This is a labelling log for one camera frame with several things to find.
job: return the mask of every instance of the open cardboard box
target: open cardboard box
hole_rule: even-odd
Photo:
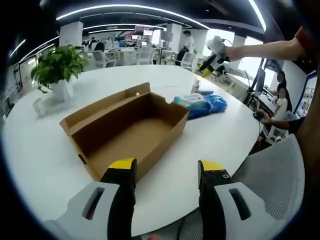
[[[94,102],[60,123],[95,181],[115,161],[136,158],[137,180],[182,133],[189,110],[144,83]]]

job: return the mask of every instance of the plastic bag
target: plastic bag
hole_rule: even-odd
[[[188,119],[199,118],[209,114],[224,112],[228,103],[218,95],[201,95],[192,93],[185,96],[176,96],[174,103],[180,104],[189,109]]]

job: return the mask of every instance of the ceiling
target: ceiling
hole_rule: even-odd
[[[263,18],[267,23],[267,39],[275,41],[284,37],[291,39],[300,25],[299,18],[288,0],[254,0],[258,5]],[[16,54],[10,59],[13,63],[20,61],[31,50],[40,44],[56,37],[60,27],[72,22],[81,21],[83,27],[105,24],[146,24],[164,25],[167,23],[182,24],[184,28],[206,29],[188,19],[181,18],[167,12],[136,7],[105,7],[78,12],[60,20],[57,17],[69,12],[99,5],[135,4],[159,8],[174,12],[193,20],[224,20],[241,23],[244,26],[255,27],[262,30],[262,25],[254,12],[249,0],[33,0],[28,5],[28,15],[19,25],[18,43],[26,39]],[[219,23],[203,24],[209,28],[228,29],[228,25]],[[90,29],[98,31],[106,27]],[[250,35],[254,38],[265,40],[264,34],[241,27],[232,27],[239,35]]]

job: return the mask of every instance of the small white object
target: small white object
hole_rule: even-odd
[[[35,100],[32,106],[39,117],[44,117],[46,115],[46,109],[44,108],[41,98]]]
[[[199,86],[200,86],[200,85],[199,85],[199,82],[200,82],[200,81],[196,78],[195,81],[194,81],[193,87],[194,87],[194,88],[199,88]]]
[[[66,102],[74,95],[72,85],[65,79],[58,81],[58,83],[50,84],[50,87],[52,88],[53,97],[59,102]]]

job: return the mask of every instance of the led light strip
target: led light strip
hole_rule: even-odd
[[[94,34],[94,33],[101,33],[101,32],[111,32],[111,31],[134,31],[134,28],[119,28],[119,29],[106,29],[106,30],[100,30],[100,31],[91,31],[89,34]]]
[[[51,41],[56,40],[58,38],[59,38],[59,36],[56,36],[55,38],[52,38],[49,41],[46,41],[45,43],[42,43],[40,46],[37,46],[35,49],[33,49],[31,52],[29,52],[27,55],[25,55],[23,58],[21,58],[19,63],[21,63],[26,57],[28,57],[30,54],[32,54],[35,50],[41,48],[43,45],[46,45],[47,43],[50,43]]]
[[[97,26],[88,26],[83,28],[82,30],[86,29],[93,29],[99,27],[109,27],[109,26],[140,26],[140,27],[147,27],[147,28],[158,28],[158,29],[165,29],[163,26],[153,26],[153,25],[145,25],[145,24],[136,24],[136,23],[118,23],[118,24],[104,24],[104,25],[97,25]]]
[[[156,7],[151,7],[151,6],[143,6],[143,5],[135,5],[135,4],[108,4],[108,5],[98,5],[98,6],[91,6],[91,7],[86,7],[86,8],[82,8],[82,9],[79,9],[79,10],[76,10],[76,11],[72,11],[72,12],[69,12],[67,14],[64,14],[64,15],[61,15],[59,17],[56,18],[56,20],[60,20],[60,19],[63,19],[65,17],[68,17],[70,15],[73,15],[73,14],[77,14],[77,13],[81,13],[81,12],[84,12],[84,11],[88,11],[88,10],[92,10],[92,9],[102,9],[102,8],[114,8],[114,7],[125,7],[125,8],[140,8],[140,9],[149,9],[149,10],[154,10],[154,11],[158,11],[158,12],[162,12],[162,13],[166,13],[166,14],[170,14],[170,15],[174,15],[174,16],[177,16],[177,17],[180,17],[180,18],[183,18],[185,20],[188,20],[190,22],[193,22],[195,24],[198,24],[199,26],[203,27],[203,28],[206,28],[206,29],[210,29],[209,27],[207,27],[206,25],[198,22],[198,21],[195,21],[187,16],[183,16],[181,14],[178,14],[178,13],[175,13],[175,12],[172,12],[172,11],[167,11],[167,10],[164,10],[164,9],[160,9],[160,8],[156,8]]]
[[[18,46],[16,46],[16,48],[12,51],[12,53],[10,54],[10,58],[12,57],[12,55],[18,50],[18,48],[21,47],[22,44],[25,43],[26,40],[23,40],[22,42],[20,42],[20,44]]]
[[[46,49],[52,47],[53,45],[55,45],[55,44],[52,43],[52,44],[50,44],[49,46],[46,46],[45,48],[42,48],[40,51],[38,51],[38,52],[36,53],[36,55],[39,54],[39,53],[41,53],[43,50],[46,50]]]
[[[258,17],[258,19],[259,19],[259,21],[260,21],[260,23],[262,25],[263,30],[266,31],[267,25],[266,25],[266,22],[265,22],[264,18],[262,17],[262,14],[261,14],[257,4],[255,3],[254,0],[249,0],[249,3],[251,4],[256,16]]]

